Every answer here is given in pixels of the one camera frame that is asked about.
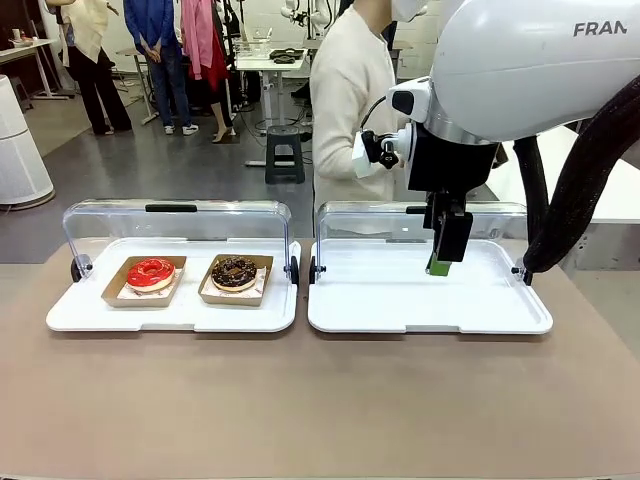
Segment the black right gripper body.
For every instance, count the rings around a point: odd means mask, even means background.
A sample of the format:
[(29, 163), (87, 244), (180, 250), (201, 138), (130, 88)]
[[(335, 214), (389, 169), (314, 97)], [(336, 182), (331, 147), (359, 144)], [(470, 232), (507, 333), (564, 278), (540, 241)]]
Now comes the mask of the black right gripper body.
[(460, 144), (413, 123), (407, 189), (416, 192), (466, 194), (483, 185), (496, 156), (496, 144)]

